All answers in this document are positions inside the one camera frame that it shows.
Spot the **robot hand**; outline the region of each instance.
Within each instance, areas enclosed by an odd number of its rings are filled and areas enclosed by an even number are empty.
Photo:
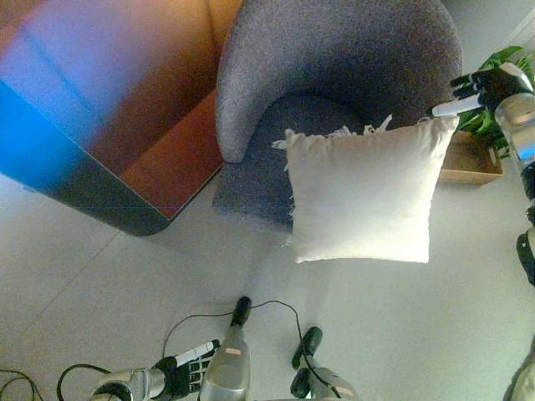
[[[173,401],[198,393],[219,342],[213,340],[181,355],[165,357],[153,368],[108,373],[90,401]]]
[[[457,88],[453,92],[457,99],[432,108],[432,116],[457,114],[480,107],[494,112],[503,100],[514,94],[533,94],[533,86],[526,74],[512,63],[453,79],[451,86]]]

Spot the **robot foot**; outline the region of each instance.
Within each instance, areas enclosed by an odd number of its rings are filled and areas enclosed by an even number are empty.
[[[241,297],[234,308],[232,314],[231,326],[243,327],[245,322],[249,318],[249,312],[251,311],[251,298]]]
[[[304,352],[313,357],[318,350],[323,336],[324,334],[319,327],[311,327],[303,337]],[[302,355],[303,348],[301,347],[301,344],[299,344],[292,358],[292,366],[295,370],[298,370],[301,365]]]

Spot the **wooden tray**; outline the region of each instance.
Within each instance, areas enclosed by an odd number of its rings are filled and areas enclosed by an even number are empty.
[[[483,185],[503,176],[497,149],[470,132],[455,132],[438,181]]]

